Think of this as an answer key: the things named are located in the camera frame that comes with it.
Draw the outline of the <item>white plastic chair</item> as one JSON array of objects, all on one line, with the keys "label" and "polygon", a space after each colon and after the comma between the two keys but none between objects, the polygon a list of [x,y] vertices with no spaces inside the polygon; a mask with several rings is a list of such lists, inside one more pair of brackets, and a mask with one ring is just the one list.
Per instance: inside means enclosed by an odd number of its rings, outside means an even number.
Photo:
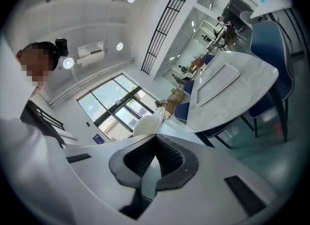
[{"label": "white plastic chair", "polygon": [[166,109],[164,107],[158,108],[152,115],[142,117],[133,129],[133,136],[157,134],[164,118]]}]

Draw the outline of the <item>pile of cardboard boxes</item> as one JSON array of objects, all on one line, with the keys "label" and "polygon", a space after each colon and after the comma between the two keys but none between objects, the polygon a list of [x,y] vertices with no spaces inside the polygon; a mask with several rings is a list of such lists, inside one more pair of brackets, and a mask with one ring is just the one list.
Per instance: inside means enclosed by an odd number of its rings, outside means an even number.
[{"label": "pile of cardboard boxes", "polygon": [[167,103],[165,105],[166,112],[168,112],[170,116],[173,115],[175,106],[182,101],[183,97],[183,90],[175,88],[171,90],[171,94],[167,98]]}]

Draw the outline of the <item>short black metal railing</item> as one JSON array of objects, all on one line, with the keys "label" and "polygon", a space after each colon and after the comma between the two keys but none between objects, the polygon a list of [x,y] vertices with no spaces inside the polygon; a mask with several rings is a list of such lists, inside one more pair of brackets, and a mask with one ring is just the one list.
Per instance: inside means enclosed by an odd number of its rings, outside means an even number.
[{"label": "short black metal railing", "polygon": [[56,118],[54,118],[53,116],[49,115],[48,113],[46,113],[45,111],[43,111],[41,108],[37,107],[37,112],[39,113],[39,115],[41,116],[41,118],[45,121],[47,121],[49,124],[51,124],[52,126],[61,129],[63,131],[65,131],[63,123],[60,122],[59,120],[57,120]]}]

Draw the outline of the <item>grey glass panel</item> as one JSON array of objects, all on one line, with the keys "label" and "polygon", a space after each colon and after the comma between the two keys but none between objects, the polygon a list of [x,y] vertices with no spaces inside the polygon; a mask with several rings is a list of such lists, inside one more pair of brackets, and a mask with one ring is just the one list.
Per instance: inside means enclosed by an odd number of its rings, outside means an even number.
[{"label": "grey glass panel", "polygon": [[216,4],[217,0],[197,0],[197,4],[202,5],[203,7],[212,10]]}]

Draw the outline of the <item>large black-framed window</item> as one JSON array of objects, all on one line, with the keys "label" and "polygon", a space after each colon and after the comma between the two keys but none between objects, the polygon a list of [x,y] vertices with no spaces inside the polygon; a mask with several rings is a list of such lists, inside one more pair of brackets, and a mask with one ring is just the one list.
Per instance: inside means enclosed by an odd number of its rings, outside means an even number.
[{"label": "large black-framed window", "polygon": [[108,139],[117,141],[128,138],[141,118],[156,111],[156,99],[123,74],[77,101],[94,125]]}]

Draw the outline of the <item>orange dried flower arrangement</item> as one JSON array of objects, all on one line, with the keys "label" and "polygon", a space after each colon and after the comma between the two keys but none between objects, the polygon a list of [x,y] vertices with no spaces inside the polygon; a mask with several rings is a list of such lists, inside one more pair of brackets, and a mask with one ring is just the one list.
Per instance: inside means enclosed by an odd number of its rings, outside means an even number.
[{"label": "orange dried flower arrangement", "polygon": [[194,56],[194,60],[191,62],[192,66],[195,66],[197,69],[201,68],[204,64],[205,54],[198,54]]}]

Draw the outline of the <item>white display shelf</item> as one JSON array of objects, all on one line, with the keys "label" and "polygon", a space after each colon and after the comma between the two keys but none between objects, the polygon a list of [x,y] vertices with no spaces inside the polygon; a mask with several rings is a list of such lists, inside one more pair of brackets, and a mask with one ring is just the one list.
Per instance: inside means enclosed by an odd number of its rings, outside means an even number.
[{"label": "white display shelf", "polygon": [[184,75],[179,66],[189,68],[196,57],[209,53],[209,45],[222,32],[223,28],[216,19],[193,7],[163,58],[156,76],[169,72]]}]

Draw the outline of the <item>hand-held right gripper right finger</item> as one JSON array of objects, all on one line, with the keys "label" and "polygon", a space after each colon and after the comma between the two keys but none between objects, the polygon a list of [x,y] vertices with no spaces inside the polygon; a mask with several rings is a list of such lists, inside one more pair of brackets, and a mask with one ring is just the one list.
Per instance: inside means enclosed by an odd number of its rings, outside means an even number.
[{"label": "hand-held right gripper right finger", "polygon": [[192,151],[199,166],[182,188],[158,192],[155,225],[262,225],[279,209],[279,196],[255,172],[217,149],[169,136]]}]

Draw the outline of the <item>person's right forearm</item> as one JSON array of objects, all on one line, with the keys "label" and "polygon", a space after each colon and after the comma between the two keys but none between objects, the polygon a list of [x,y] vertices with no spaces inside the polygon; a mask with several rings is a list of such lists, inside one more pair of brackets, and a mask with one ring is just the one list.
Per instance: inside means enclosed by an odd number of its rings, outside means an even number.
[{"label": "person's right forearm", "polygon": [[0,167],[14,194],[44,225],[75,225],[47,138],[18,119],[0,119]]}]

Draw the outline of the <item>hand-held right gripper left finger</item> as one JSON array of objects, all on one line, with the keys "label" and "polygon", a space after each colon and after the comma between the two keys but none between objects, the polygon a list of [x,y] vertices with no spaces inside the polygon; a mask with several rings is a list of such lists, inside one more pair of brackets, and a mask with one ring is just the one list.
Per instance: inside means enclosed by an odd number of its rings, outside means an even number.
[{"label": "hand-held right gripper left finger", "polygon": [[152,161],[142,178],[141,190],[126,187],[117,181],[109,169],[114,153],[148,139],[141,135],[103,145],[65,149],[66,157],[87,154],[89,158],[68,164],[63,180],[66,196],[74,211],[147,211],[157,204],[155,180],[157,161]]}]

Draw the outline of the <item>white side table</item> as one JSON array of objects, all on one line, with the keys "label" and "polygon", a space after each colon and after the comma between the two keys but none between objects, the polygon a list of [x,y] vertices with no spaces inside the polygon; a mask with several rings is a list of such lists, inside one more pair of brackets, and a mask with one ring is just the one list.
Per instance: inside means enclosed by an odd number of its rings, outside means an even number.
[{"label": "white side table", "polygon": [[292,0],[266,0],[263,3],[260,2],[257,8],[253,11],[251,18],[268,15],[272,21],[280,25],[279,19],[275,19],[273,15],[274,12],[278,11],[285,13],[302,47],[302,51],[300,53],[295,52],[292,56],[296,57],[303,54],[307,57],[310,53],[308,47],[309,43],[307,42],[306,33],[303,31],[302,21],[297,17],[297,11],[294,10]]}]

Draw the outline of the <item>grey rectangular tray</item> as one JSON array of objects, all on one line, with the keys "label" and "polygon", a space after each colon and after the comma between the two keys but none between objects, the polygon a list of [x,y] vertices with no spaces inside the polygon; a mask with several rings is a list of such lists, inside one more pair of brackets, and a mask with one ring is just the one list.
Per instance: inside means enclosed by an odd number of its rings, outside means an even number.
[{"label": "grey rectangular tray", "polygon": [[196,91],[196,105],[201,107],[209,102],[231,85],[239,76],[240,72],[237,68],[225,63],[217,71],[200,77]]}]

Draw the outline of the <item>pale grey chair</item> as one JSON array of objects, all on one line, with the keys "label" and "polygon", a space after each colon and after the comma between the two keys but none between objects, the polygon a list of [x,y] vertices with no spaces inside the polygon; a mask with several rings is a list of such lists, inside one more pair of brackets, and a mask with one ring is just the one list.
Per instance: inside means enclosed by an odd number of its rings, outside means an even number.
[{"label": "pale grey chair", "polygon": [[250,28],[253,29],[253,24],[256,23],[254,18],[251,18],[253,12],[250,11],[242,11],[240,13],[240,19]]}]

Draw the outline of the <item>white ceiling air conditioner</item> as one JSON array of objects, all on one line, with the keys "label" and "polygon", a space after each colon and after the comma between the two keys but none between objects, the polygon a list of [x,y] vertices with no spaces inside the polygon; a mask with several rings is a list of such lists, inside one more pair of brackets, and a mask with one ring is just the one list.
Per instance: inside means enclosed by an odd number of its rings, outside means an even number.
[{"label": "white ceiling air conditioner", "polygon": [[104,42],[90,43],[77,48],[78,59],[76,63],[82,67],[104,59]]}]

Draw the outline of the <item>long black metal railing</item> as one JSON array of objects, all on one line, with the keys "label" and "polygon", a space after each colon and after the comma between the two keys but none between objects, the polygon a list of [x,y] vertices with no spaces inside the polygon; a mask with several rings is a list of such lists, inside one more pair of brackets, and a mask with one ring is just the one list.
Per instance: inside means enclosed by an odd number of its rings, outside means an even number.
[{"label": "long black metal railing", "polygon": [[169,0],[153,33],[146,51],[141,71],[150,74],[159,51],[170,31],[176,17],[187,0]]}]

